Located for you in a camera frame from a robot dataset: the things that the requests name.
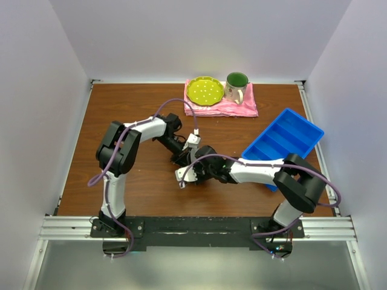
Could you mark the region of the grey sock black stripes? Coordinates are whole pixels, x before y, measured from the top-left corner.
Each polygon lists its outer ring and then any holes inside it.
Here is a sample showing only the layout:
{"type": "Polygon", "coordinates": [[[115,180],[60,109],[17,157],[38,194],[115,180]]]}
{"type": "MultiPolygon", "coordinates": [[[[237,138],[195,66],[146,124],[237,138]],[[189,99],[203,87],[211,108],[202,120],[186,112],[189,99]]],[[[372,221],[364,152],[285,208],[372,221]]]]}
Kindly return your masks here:
{"type": "Polygon", "coordinates": [[[192,164],[197,158],[196,158],[196,152],[198,151],[198,148],[189,147],[187,151],[187,165],[192,164]]]}

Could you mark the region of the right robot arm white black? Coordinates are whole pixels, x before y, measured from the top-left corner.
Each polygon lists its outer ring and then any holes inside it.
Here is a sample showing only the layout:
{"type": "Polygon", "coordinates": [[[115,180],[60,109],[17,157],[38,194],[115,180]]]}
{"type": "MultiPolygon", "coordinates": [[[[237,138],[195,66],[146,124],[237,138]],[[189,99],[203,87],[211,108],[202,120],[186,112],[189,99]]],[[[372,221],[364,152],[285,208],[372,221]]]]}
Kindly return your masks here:
{"type": "Polygon", "coordinates": [[[328,180],[295,153],[283,159],[252,161],[217,154],[210,146],[195,154],[195,181],[216,179],[223,184],[257,183],[275,186],[284,201],[270,217],[265,234],[284,237],[304,213],[313,213],[328,180]]]}

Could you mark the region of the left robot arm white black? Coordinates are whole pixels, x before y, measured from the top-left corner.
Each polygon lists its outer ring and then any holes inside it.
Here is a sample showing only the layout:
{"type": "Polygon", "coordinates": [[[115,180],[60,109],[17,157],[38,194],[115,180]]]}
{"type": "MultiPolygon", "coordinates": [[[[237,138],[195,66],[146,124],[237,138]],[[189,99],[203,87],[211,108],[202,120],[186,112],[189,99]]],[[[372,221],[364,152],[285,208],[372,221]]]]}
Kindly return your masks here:
{"type": "Polygon", "coordinates": [[[88,187],[103,181],[103,204],[98,214],[104,230],[112,237],[128,235],[125,225],[125,184],[132,169],[140,144],[147,140],[160,142],[172,153],[171,162],[185,167],[191,162],[188,139],[176,133],[182,128],[173,113],[157,115],[133,123],[113,121],[96,150],[101,173],[93,176],[88,187]]]}

